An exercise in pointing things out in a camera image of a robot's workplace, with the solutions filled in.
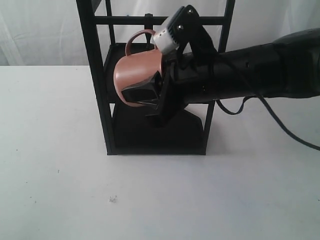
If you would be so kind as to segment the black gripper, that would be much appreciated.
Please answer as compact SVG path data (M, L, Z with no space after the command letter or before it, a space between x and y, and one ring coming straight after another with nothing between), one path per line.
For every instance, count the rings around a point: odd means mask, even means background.
M146 115L155 128L164 127L183 110L197 87L198 74L195 71L193 54L184 54L182 63L185 69L181 69L178 63L177 51L172 51L163 56L163 78L157 71L147 79L129 85L121 91L128 103L156 105L155 109Z

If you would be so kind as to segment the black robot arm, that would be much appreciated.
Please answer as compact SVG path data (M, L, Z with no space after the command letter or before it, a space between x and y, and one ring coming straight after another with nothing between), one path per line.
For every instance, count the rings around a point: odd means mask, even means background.
M307 99L320 94L320 31L310 29L275 42L215 53L200 67L169 68L123 90L130 104L155 109L151 119L163 125L189 104L225 99Z

